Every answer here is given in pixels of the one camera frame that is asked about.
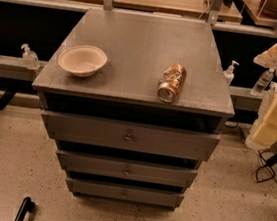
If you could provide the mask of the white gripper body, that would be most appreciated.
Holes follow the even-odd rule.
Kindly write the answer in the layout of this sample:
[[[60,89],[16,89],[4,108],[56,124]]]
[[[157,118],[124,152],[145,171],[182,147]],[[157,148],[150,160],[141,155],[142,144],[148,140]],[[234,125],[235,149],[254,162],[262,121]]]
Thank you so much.
[[[271,46],[268,50],[255,56],[254,63],[263,66],[264,68],[276,68],[277,62],[277,43]]]

